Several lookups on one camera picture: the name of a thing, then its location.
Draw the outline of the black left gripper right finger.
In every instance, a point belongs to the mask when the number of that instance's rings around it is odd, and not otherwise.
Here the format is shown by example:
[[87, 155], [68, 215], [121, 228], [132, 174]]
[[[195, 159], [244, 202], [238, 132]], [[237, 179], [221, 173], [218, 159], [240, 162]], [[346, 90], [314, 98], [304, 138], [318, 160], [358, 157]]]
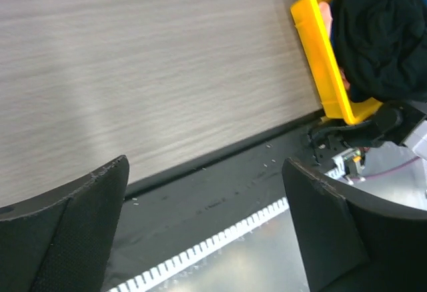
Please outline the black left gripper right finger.
[[286, 159], [282, 177], [310, 291], [425, 291], [426, 212]]

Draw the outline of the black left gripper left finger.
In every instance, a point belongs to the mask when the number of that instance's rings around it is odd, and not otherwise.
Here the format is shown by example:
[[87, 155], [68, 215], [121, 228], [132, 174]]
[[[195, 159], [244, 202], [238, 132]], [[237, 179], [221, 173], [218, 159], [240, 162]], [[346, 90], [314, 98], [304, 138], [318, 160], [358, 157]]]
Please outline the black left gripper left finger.
[[129, 177], [121, 155], [1, 208], [2, 291], [100, 291]]

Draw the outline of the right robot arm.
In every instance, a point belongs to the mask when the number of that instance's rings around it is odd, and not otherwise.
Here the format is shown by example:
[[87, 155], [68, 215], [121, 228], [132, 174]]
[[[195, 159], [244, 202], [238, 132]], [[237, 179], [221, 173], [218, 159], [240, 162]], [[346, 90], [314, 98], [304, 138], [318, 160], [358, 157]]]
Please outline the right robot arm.
[[426, 104], [419, 101], [388, 101], [367, 120], [346, 125], [333, 119], [308, 133], [309, 144], [318, 148], [378, 148], [385, 142], [407, 147], [426, 159]]

